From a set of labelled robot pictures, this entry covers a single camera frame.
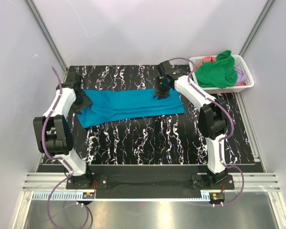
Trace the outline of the blue t shirt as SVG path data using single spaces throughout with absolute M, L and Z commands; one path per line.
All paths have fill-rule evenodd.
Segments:
M 77 115 L 83 128 L 126 119 L 185 113 L 180 95 L 173 89 L 165 99 L 154 97 L 154 89 L 85 92 L 93 104 Z

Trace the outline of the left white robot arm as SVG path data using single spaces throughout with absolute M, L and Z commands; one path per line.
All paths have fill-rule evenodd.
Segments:
M 33 119 L 38 149 L 49 159 L 59 161 L 68 171 L 68 189 L 88 189 L 93 186 L 93 174 L 87 163 L 75 152 L 67 122 L 69 111 L 78 115 L 83 109 L 92 106 L 81 83 L 82 77 L 79 74 L 68 74 L 65 82 L 59 81 L 49 109 Z

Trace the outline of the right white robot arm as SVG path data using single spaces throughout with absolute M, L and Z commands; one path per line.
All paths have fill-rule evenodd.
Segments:
M 206 140 L 208 161 L 206 175 L 194 178 L 194 187 L 220 189 L 228 177 L 224 143 L 228 137 L 228 124 L 233 123 L 226 110 L 225 100 L 208 94 L 191 76 L 175 70 L 169 61 L 158 64 L 157 70 L 159 76 L 155 81 L 154 97 L 167 98 L 170 90 L 174 89 L 199 110 L 198 129 Z

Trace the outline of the pink t shirt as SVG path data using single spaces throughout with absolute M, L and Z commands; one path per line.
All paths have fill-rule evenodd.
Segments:
M 206 56 L 206 57 L 204 57 L 202 59 L 202 61 L 200 61 L 197 66 L 195 66 L 194 72 L 196 72 L 201 65 L 203 65 L 204 63 L 207 63 L 207 62 L 212 62 L 212 63 L 216 62 L 216 57 L 214 57 L 214 56 Z

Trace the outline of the green t shirt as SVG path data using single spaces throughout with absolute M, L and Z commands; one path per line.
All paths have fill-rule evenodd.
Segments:
M 223 89 L 236 84 L 238 76 L 231 52 L 231 50 L 224 51 L 216 56 L 215 62 L 205 62 L 198 67 L 195 75 L 200 87 Z

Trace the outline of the white plastic laundry basket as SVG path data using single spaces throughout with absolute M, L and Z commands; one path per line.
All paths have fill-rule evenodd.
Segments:
M 226 87 L 226 88 L 218 88 L 218 87 L 207 87 L 202 88 L 209 94 L 219 94 L 219 93 L 238 93 L 246 88 L 251 88 L 254 86 L 255 82 L 253 80 L 252 74 L 244 61 L 243 57 L 238 54 L 232 54 L 232 56 L 235 59 L 235 66 L 240 68 L 242 72 L 244 72 L 247 75 L 245 85 L 241 86 L 233 86 L 233 87 Z M 192 71 L 206 56 L 197 56 L 197 57 L 191 57 L 190 60 L 192 62 L 189 62 L 190 70 Z M 193 81 L 197 84 L 198 81 L 196 79 L 195 73 L 192 74 Z

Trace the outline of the lilac t shirt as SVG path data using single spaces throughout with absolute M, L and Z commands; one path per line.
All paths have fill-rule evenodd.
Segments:
M 236 71 L 237 73 L 237 80 L 236 80 L 236 83 L 235 85 L 239 85 L 241 83 L 245 83 L 246 80 L 247 80 L 247 74 L 246 72 L 244 72 L 240 67 L 238 66 L 235 66 L 234 67 L 234 70 Z

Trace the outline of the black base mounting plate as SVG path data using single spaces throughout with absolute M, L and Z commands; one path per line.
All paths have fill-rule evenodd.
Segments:
M 201 191 L 235 188 L 227 171 L 211 175 L 200 165 L 89 166 L 88 174 L 71 178 L 68 189 L 96 188 L 97 198 L 200 198 Z

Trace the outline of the left aluminium frame post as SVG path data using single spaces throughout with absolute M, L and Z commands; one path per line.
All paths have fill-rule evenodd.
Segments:
M 54 55 L 56 61 L 58 62 L 59 66 L 62 68 L 64 72 L 67 72 L 69 67 L 67 66 L 66 62 L 64 61 L 62 55 L 60 54 L 50 32 L 39 12 L 37 6 L 35 5 L 33 0 L 24 0 L 25 4 L 27 5 L 30 13 L 32 14 L 34 20 L 37 23 L 38 28 L 40 29 L 46 43 L 48 44 L 52 54 Z

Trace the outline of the aluminium frame post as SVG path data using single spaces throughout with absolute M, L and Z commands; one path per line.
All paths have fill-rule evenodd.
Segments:
M 37 6 L 35 5 L 33 0 L 24 0 L 25 4 L 27 5 L 30 13 L 32 14 L 34 20 L 37 23 L 38 28 L 40 29 L 46 43 L 48 44 L 52 54 L 54 55 L 56 61 L 58 62 L 59 66 L 62 68 L 64 72 L 67 72 L 69 67 L 67 66 L 66 62 L 64 61 L 62 55 L 60 54 L 50 32 L 39 12 Z
M 255 36 L 259 32 L 259 29 L 262 27 L 264 21 L 266 20 L 268 14 L 270 13 L 271 9 L 273 8 L 274 4 L 276 3 L 276 0 L 267 0 L 265 5 L 263 6 L 262 10 L 260 11 L 255 23 L 253 24 L 253 27 L 251 31 L 249 32 L 240 52 L 240 56 L 244 56 L 247 52 L 248 48 L 250 47 L 251 43 L 253 42 Z

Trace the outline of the aluminium rail bar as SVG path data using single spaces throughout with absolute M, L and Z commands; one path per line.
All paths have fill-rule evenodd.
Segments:
M 235 189 L 239 190 L 244 184 L 244 191 L 279 191 L 279 184 L 273 173 L 232 173 Z M 22 191 L 50 191 L 59 182 L 59 191 L 65 190 L 67 181 L 63 173 L 28 173 Z M 97 177 L 97 187 L 109 189 L 111 187 L 192 187 L 192 175 L 177 174 L 101 174 Z

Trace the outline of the right aluminium frame post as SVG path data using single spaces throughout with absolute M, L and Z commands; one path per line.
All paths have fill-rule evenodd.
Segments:
M 273 8 L 274 4 L 276 3 L 276 0 L 267 0 L 265 5 L 263 6 L 262 10 L 260 11 L 255 23 L 253 24 L 253 27 L 251 31 L 249 32 L 240 52 L 240 56 L 244 56 L 247 52 L 248 48 L 250 47 L 251 43 L 253 42 L 255 36 L 259 32 L 259 29 L 262 27 L 264 21 L 266 20 L 268 14 L 270 13 L 271 9 Z

